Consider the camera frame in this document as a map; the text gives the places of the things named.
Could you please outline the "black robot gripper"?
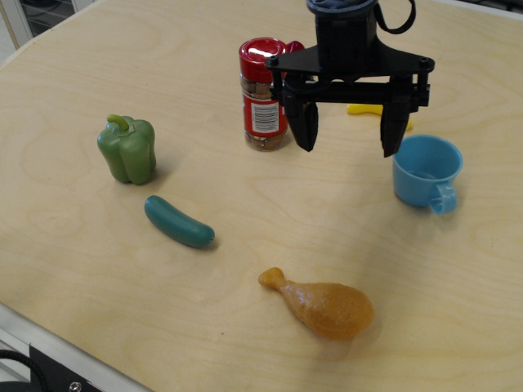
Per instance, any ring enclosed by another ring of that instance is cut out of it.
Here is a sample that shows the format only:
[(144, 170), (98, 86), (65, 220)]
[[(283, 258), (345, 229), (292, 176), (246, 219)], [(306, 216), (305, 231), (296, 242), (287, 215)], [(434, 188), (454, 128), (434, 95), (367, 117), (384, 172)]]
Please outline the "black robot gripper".
[(396, 154), (410, 114), (429, 103), (428, 75), (433, 59), (388, 47), (378, 30), (401, 34), (414, 23), (389, 28), (380, 7), (310, 7), (315, 16), (316, 44), (274, 55), (271, 71), (273, 99), (284, 105), (288, 125), (299, 147), (314, 148), (319, 129), (316, 102), (382, 105), (380, 141), (385, 158)]

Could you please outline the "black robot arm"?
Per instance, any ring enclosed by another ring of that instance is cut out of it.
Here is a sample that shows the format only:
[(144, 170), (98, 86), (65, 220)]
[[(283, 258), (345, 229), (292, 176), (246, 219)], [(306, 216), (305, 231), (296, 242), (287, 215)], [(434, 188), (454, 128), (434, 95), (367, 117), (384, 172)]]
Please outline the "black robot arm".
[(377, 1), (309, 1), (315, 15), (317, 43), (266, 61), (271, 94), (284, 108), (294, 139), (306, 151), (319, 130), (318, 103), (382, 106), (383, 153), (396, 154), (410, 114), (429, 103), (428, 75), (433, 59), (388, 47), (377, 30), (401, 34), (414, 23), (416, 11), (397, 28), (389, 28)]

